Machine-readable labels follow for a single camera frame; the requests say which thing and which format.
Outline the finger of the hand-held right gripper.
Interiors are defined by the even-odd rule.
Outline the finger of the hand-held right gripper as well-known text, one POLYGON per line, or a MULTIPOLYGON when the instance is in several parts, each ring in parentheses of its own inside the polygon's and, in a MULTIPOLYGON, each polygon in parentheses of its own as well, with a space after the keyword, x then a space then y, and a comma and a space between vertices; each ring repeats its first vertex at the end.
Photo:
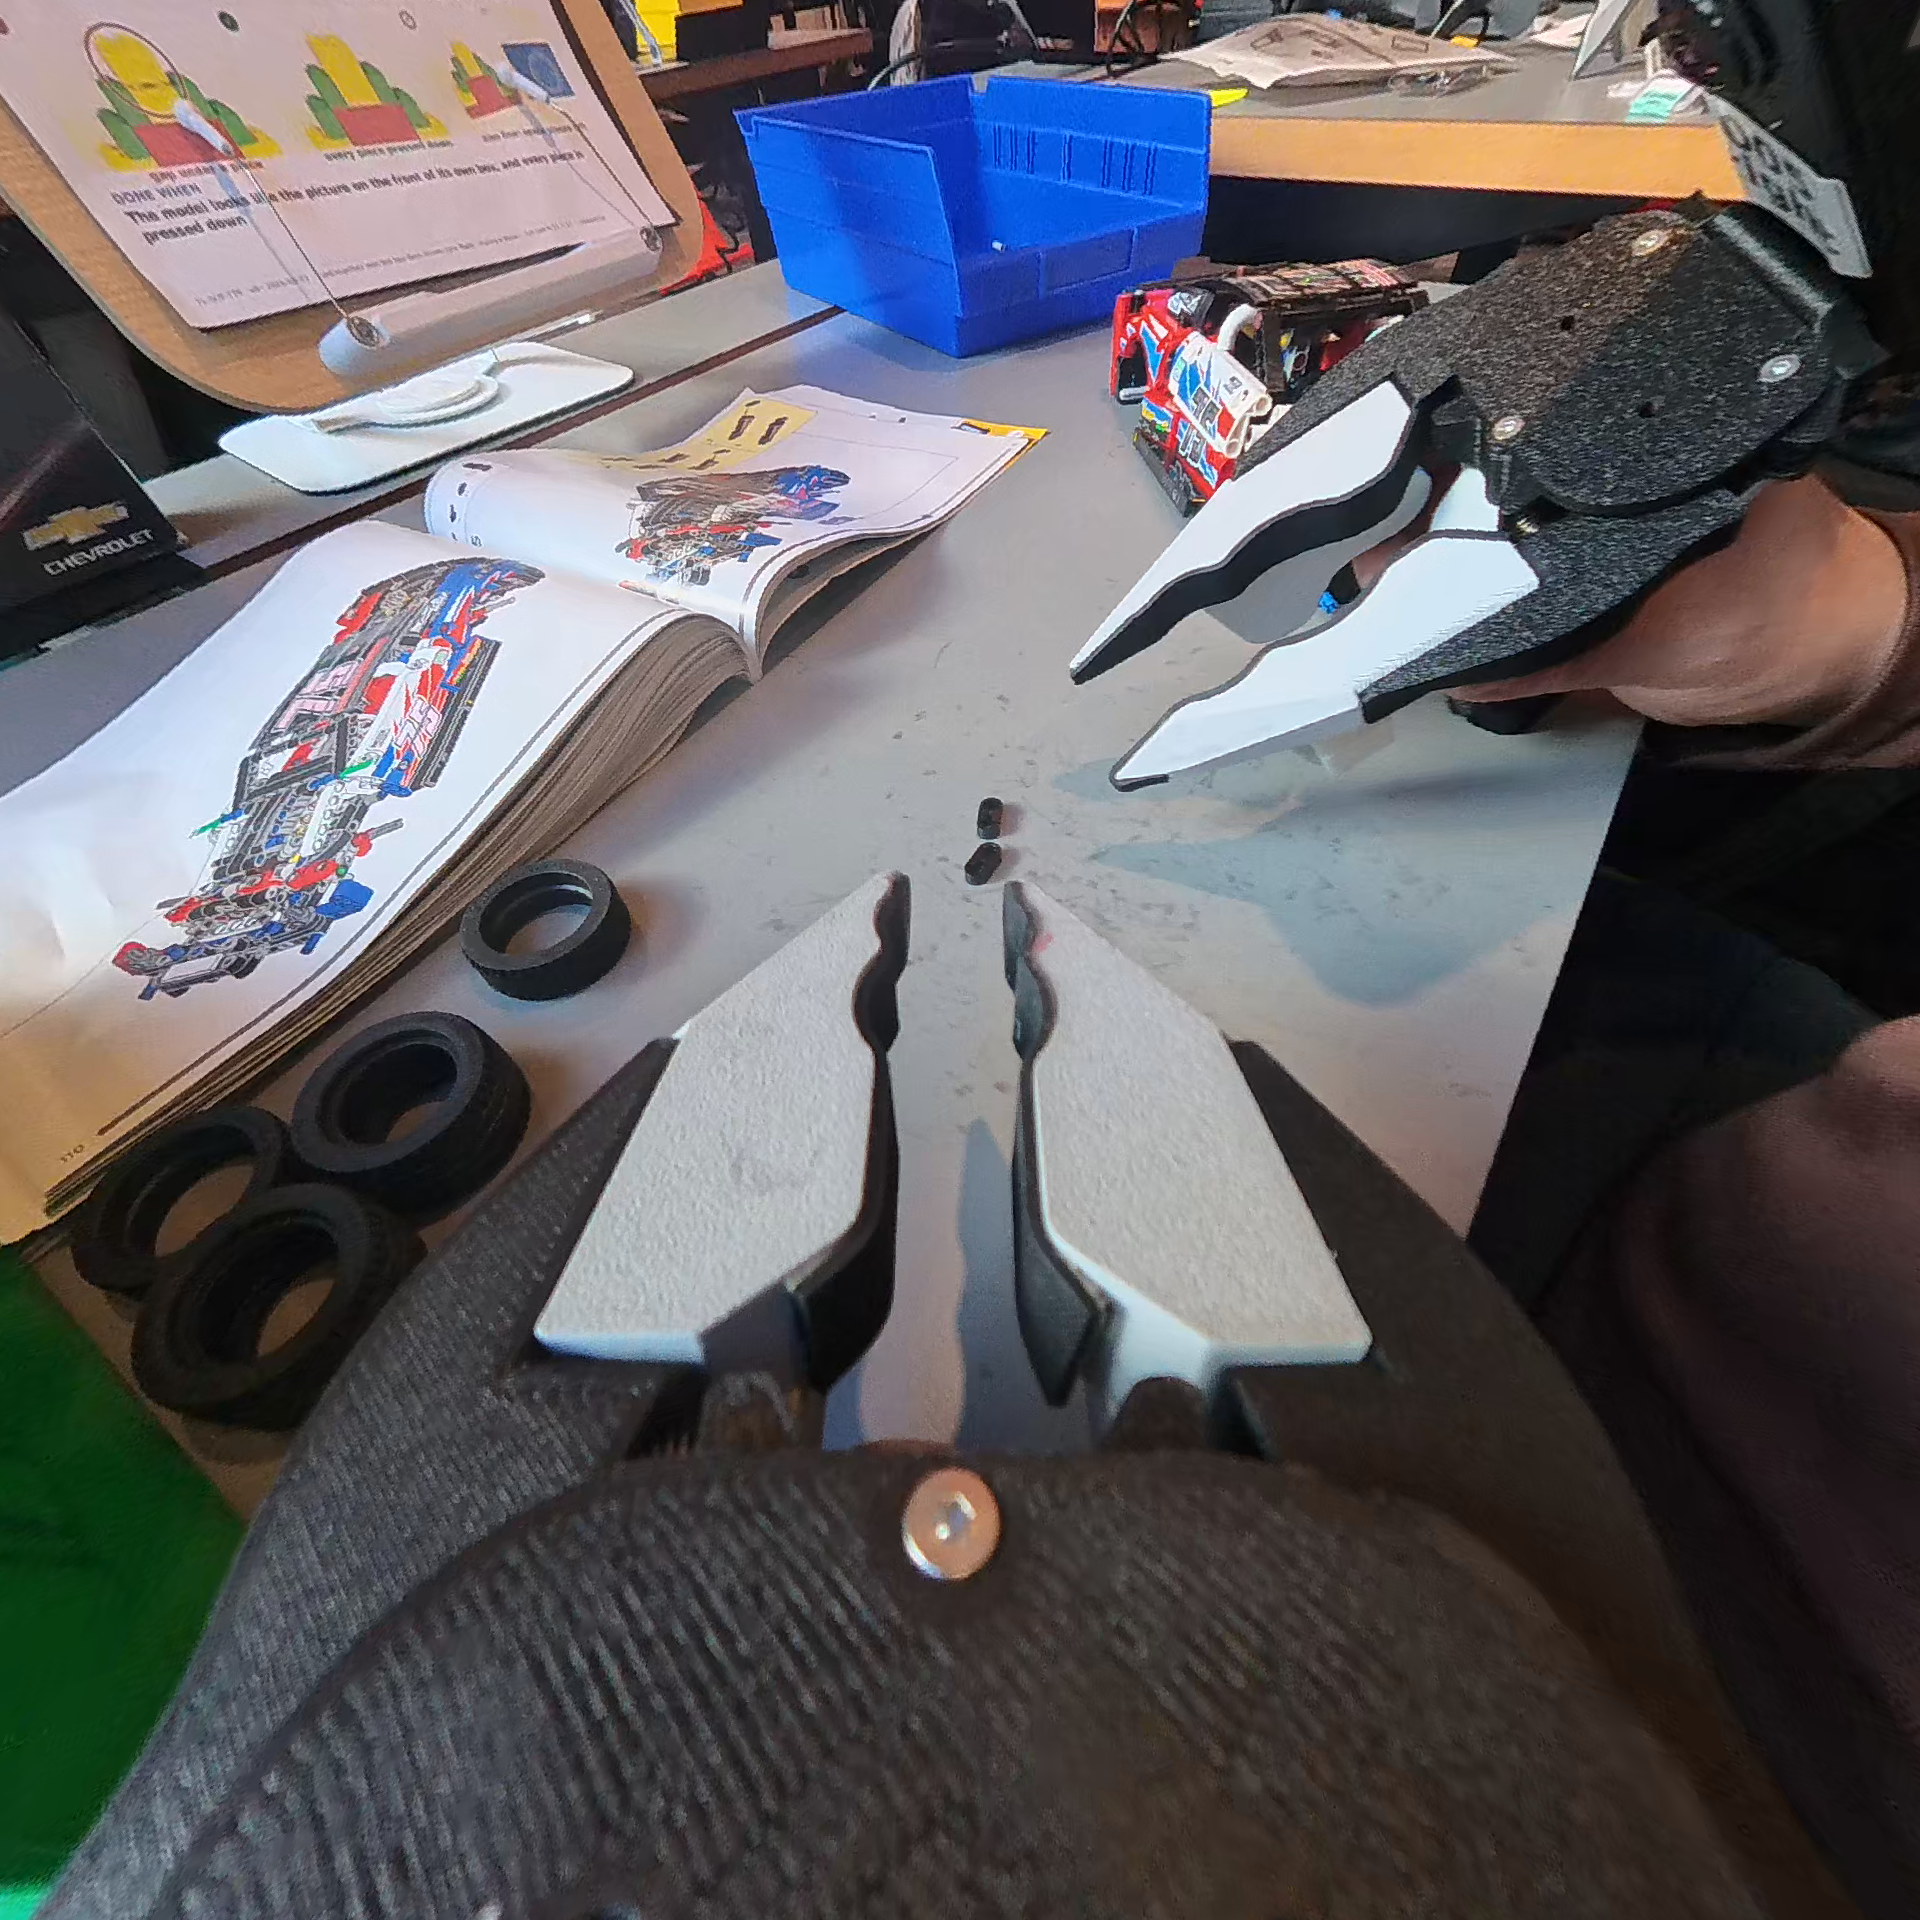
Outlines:
POLYGON ((1439 379, 1412 397, 1396 379, 1312 422, 1299 439, 1241 466, 1145 570, 1070 662, 1073 683, 1113 673, 1184 618, 1267 588, 1276 631, 1248 662, 1291 653, 1337 566, 1408 529, 1432 489, 1430 418, 1459 401, 1439 379))
POLYGON ((1113 769, 1120 790, 1361 724, 1359 695, 1534 591, 1479 470, 1460 470, 1430 531, 1329 625, 1263 647, 1221 689, 1175 703, 1113 769))

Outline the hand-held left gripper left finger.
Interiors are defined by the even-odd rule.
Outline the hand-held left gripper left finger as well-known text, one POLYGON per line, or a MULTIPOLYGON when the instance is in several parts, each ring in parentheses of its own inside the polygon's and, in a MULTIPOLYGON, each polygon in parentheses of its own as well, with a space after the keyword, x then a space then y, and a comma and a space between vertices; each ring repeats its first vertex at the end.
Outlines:
POLYGON ((535 1322, 550 1353, 828 1389, 894 1300, 910 883, 885 870, 683 1021, 535 1322))

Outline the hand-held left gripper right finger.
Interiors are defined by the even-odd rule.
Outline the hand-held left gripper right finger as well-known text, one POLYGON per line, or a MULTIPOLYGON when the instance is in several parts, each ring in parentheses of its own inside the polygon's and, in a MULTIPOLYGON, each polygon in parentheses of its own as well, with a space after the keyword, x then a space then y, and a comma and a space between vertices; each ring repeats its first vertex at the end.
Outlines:
POLYGON ((1041 1397, 1113 1428, 1149 1381, 1349 1364, 1374 1335, 1219 1026, 1025 881, 1014 996, 1014 1315, 1041 1397))

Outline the instruction booklet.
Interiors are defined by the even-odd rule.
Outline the instruction booklet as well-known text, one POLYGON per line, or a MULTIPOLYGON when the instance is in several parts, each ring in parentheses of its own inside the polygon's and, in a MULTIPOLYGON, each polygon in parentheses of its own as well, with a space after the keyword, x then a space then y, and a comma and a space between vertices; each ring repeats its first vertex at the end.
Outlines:
POLYGON ((360 519, 304 547, 4 796, 4 1244, 401 970, 715 690, 756 683, 808 597, 1045 436, 756 393, 816 417, 734 470, 444 465, 421 533, 360 519))

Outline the green plastic bin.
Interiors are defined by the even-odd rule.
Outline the green plastic bin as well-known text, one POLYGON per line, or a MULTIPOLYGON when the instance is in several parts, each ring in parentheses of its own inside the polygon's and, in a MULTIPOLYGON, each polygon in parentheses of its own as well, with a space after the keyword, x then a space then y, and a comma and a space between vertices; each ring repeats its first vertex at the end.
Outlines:
POLYGON ((184 1675, 243 1525, 1 1260, 1 1916, 32 1916, 184 1675))

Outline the person's right forearm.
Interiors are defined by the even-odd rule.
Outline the person's right forearm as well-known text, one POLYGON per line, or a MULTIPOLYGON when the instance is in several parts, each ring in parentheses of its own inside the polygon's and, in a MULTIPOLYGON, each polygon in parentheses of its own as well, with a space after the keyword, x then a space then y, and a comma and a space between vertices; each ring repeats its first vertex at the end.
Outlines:
POLYGON ((1640 746, 1665 763, 1709 773, 1909 773, 1917 766, 1917 511, 1873 511, 1900 550, 1907 614, 1877 676, 1814 726, 1665 726, 1646 722, 1640 746))

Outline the printed task sheet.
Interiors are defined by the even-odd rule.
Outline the printed task sheet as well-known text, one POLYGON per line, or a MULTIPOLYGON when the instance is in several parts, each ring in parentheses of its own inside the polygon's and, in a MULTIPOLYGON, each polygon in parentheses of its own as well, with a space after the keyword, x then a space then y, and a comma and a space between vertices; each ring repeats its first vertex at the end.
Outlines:
POLYGON ((678 220, 557 5, 4 5, 1 90, 193 329, 678 220))

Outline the person's right hand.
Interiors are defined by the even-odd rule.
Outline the person's right hand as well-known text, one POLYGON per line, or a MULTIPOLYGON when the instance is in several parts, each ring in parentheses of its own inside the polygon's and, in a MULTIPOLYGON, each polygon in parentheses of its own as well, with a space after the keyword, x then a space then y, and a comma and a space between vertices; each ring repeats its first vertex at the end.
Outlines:
POLYGON ((1806 475, 1767 486, 1733 542, 1660 585, 1613 637, 1460 698, 1603 698, 1679 730, 1811 726, 1895 658, 1907 613, 1893 534, 1806 475))

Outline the partly built toy car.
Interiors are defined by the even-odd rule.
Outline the partly built toy car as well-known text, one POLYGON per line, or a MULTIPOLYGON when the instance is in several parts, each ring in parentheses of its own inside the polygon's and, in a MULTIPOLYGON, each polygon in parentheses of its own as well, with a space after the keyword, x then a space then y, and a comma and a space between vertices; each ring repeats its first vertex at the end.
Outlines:
POLYGON ((1191 516, 1323 373, 1427 305, 1419 282, 1375 258, 1189 258, 1117 294, 1111 396, 1136 404, 1136 451, 1191 516))

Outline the black rubber tyre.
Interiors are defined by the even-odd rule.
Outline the black rubber tyre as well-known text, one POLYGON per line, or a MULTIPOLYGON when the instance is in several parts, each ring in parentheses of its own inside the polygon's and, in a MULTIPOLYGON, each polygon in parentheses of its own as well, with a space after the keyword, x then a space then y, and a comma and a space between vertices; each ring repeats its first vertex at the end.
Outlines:
POLYGON ((287 1434, 423 1258, 417 1231, 364 1193, 270 1188, 216 1219, 149 1289, 134 1382, 187 1420, 287 1434))
POLYGON ((587 993, 624 958, 631 939, 633 914, 613 877, 569 858, 518 863, 461 919, 465 964, 517 1001, 587 993))
POLYGON ((461 1014, 397 1014, 313 1069, 287 1119, 294 1157, 413 1226, 477 1195, 511 1159, 533 1092, 507 1050, 461 1014))
POLYGON ((304 1172, 287 1123, 257 1106, 225 1103, 169 1119, 110 1164, 75 1212, 75 1269, 93 1289, 140 1303, 183 1269, 228 1213, 304 1172), (191 1239, 164 1252, 160 1229, 166 1215, 199 1182, 224 1169, 243 1169, 245 1187, 191 1239))

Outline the wood-edged grey table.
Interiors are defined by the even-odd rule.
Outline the wood-edged grey table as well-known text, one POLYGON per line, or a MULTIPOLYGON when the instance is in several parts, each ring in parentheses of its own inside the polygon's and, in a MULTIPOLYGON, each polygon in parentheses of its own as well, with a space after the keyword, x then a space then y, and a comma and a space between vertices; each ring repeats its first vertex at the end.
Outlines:
POLYGON ((1743 182, 1704 113, 1627 117, 1636 67, 1574 77, 1564 50, 1439 94, 1257 90, 1213 113, 1216 179, 1430 186, 1509 195, 1741 201, 1743 182))

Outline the printed paper sheets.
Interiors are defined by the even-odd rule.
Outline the printed paper sheets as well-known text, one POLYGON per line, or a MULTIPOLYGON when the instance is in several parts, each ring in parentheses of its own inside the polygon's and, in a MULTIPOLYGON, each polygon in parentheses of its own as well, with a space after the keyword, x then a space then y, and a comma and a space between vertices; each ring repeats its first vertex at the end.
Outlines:
POLYGON ((1248 90, 1408 90, 1414 79, 1487 79, 1520 67, 1496 46, 1323 14, 1269 17, 1185 46, 1175 61, 1248 90))

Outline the blue plastic bin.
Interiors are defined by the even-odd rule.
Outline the blue plastic bin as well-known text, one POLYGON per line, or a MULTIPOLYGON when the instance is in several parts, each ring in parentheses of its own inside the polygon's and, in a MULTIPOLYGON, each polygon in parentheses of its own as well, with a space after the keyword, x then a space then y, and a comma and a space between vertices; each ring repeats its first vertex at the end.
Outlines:
POLYGON ((1006 74, 735 115, 787 286, 948 357, 1107 322, 1196 255, 1211 118, 1006 74))

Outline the yellow sticker sheet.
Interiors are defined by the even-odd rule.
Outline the yellow sticker sheet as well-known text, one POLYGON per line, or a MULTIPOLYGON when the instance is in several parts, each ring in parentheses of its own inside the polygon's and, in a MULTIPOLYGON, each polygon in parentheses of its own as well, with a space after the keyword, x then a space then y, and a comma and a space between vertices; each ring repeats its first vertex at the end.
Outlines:
POLYGON ((748 391, 732 409, 675 446, 638 454, 607 452, 593 460, 616 474, 729 474, 769 457, 801 433, 814 417, 816 409, 788 396, 748 391))

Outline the white stand base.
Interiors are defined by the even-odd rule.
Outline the white stand base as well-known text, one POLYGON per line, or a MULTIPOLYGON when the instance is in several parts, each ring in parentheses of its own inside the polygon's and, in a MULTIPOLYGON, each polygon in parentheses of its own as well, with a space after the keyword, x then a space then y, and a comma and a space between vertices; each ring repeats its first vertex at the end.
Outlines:
POLYGON ((219 451, 300 494, 343 494, 437 468, 633 382, 631 367, 556 342, 497 342, 315 413, 256 417, 228 428, 219 451))

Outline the toy car set box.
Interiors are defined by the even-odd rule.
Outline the toy car set box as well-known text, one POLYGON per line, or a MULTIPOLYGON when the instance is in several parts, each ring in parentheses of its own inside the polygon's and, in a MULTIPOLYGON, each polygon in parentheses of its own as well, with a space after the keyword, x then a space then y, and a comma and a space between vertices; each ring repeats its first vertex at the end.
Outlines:
POLYGON ((200 571, 147 478, 160 433, 131 348, 65 316, 1 318, 1 658, 183 591, 200 571))

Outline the wooden display board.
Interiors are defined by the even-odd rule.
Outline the wooden display board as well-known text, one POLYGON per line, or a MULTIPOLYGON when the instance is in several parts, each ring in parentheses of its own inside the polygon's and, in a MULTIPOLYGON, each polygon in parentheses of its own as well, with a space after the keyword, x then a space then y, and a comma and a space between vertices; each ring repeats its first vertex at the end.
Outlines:
POLYGON ((569 245, 502 268, 364 294, 348 307, 319 305, 200 329, 183 324, 119 258, 6 109, 4 205, 133 348, 184 387, 252 413, 317 411, 461 353, 529 337, 577 310, 620 310, 693 269, 703 250, 703 211, 605 6, 557 6, 600 100, 678 218, 663 235, 569 245))

